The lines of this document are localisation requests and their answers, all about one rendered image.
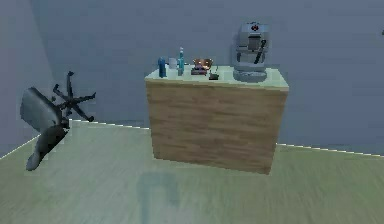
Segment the grey office chair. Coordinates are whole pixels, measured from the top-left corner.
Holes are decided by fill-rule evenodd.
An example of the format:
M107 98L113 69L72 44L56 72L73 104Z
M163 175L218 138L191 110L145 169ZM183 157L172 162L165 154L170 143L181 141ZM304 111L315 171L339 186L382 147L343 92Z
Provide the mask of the grey office chair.
M88 122L94 121L94 117L87 116L79 107L79 104L94 99L96 93L75 97L71 82L73 75L73 71L67 73L67 94L59 90L58 84L53 88L53 92L63 99L63 102L60 104L54 103L56 100L54 96L48 99L34 86L26 89L23 93L20 117L40 133L35 148L26 162L27 171L37 169L44 157L65 138L70 129L69 116L72 114L72 111L75 111Z

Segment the wooden cabinet with pale top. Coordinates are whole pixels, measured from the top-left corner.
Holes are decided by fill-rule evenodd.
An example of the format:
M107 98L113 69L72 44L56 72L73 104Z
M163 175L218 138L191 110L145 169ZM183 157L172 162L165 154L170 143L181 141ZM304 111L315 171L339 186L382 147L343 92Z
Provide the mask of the wooden cabinet with pale top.
M256 83L233 78L220 66L219 78L145 77L154 157L268 174L289 85L279 70L268 68Z

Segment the copper brown bowl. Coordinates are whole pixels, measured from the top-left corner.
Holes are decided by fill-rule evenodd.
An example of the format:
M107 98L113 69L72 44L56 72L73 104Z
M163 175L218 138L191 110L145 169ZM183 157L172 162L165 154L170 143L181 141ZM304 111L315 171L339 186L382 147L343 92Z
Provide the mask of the copper brown bowl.
M209 70L212 67L213 60L210 58L197 58L193 60L195 66L201 65L205 70Z

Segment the teal spray bottle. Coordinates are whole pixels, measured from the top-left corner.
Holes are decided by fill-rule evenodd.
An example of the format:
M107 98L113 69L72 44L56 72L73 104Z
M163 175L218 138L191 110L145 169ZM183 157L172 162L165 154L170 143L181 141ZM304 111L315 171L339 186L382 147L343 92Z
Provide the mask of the teal spray bottle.
M180 47L179 49L179 59L178 59L178 76L184 74L184 48Z

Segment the grey coffee machine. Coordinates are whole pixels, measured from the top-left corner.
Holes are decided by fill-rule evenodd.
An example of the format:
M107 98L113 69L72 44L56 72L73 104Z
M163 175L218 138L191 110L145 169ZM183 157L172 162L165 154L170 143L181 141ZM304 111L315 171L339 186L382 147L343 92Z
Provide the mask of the grey coffee machine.
M236 36L234 79L257 83L267 77L266 55L269 47L269 26L259 22L242 24Z

